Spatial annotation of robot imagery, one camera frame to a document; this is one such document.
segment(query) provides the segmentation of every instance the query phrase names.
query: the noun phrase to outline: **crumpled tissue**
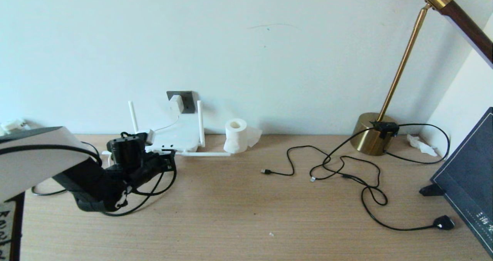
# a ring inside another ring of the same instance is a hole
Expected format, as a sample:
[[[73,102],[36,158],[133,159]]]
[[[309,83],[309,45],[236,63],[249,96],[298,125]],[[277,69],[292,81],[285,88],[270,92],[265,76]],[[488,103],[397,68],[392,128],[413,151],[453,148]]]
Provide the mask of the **crumpled tissue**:
[[[438,156],[433,147],[427,145],[426,143],[423,143],[422,141],[419,141],[418,136],[407,135],[407,140],[412,147],[421,150],[421,153],[426,153],[431,156]]]

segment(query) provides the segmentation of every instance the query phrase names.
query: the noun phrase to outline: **wooden desk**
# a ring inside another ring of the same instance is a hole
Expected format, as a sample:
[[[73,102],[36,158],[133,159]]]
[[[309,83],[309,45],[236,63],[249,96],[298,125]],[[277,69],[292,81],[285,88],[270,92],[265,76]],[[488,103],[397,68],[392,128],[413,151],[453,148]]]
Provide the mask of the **wooden desk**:
[[[104,150],[113,136],[78,138]],[[225,136],[207,136],[207,151],[222,149]],[[68,194],[36,197],[26,192],[21,259],[69,260],[489,260],[469,228],[443,197],[418,193],[440,165],[417,165],[391,156],[371,157],[349,144],[347,154],[382,168],[381,189],[389,204],[368,203],[374,214],[396,227],[431,224],[441,215],[452,231],[391,231],[379,226],[360,201],[362,186],[333,177],[310,182],[308,171],[322,161],[310,149],[292,152],[294,177],[264,175],[263,168],[289,172],[286,150],[315,145],[327,152],[346,136],[262,136],[259,144],[232,157],[176,156],[178,177],[162,196],[125,217],[80,211]],[[399,137],[394,153],[433,160]],[[340,161],[333,160],[334,167]],[[368,182],[375,169],[347,161],[347,173]],[[170,176],[160,187],[167,185]],[[151,189],[151,182],[140,190]],[[51,180],[41,192],[58,189]],[[131,195],[130,205],[141,196]]]

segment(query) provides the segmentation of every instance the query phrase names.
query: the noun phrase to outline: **tissue paper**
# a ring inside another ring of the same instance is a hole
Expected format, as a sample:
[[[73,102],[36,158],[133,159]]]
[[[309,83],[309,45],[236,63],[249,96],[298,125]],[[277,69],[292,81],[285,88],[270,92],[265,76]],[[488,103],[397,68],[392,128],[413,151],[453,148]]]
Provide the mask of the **tissue paper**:
[[[426,143],[419,141],[418,136],[407,135],[407,140],[412,147],[415,147],[415,148],[421,150],[421,153],[426,153],[426,154],[429,154],[431,156],[437,156],[435,150],[433,150],[433,147],[430,147]]]
[[[229,153],[244,152],[248,147],[254,146],[262,135],[262,130],[248,126],[241,118],[228,120],[225,127],[224,151]]]

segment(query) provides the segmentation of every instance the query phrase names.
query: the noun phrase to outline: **power plug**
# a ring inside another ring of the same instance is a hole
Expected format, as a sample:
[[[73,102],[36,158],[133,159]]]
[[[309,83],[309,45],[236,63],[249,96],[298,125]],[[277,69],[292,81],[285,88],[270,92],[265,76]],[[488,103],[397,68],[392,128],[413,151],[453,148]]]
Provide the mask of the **power plug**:
[[[180,95],[173,95],[173,97],[171,97],[171,99],[169,100],[169,108],[171,108],[171,111],[174,113],[174,115],[181,115],[184,106],[183,100],[181,99]]]

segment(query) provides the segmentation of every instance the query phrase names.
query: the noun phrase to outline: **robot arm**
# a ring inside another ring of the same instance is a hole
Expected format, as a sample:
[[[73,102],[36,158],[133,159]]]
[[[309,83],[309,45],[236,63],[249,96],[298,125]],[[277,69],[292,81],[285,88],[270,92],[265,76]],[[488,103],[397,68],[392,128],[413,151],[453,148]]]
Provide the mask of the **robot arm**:
[[[106,147],[115,164],[104,169],[101,160],[98,164],[88,157],[90,152],[65,127],[3,136],[0,202],[53,177],[74,195],[81,210],[114,212],[127,205],[129,193],[159,173],[176,169],[174,151],[146,152],[146,138],[146,133],[139,133],[110,140]]]

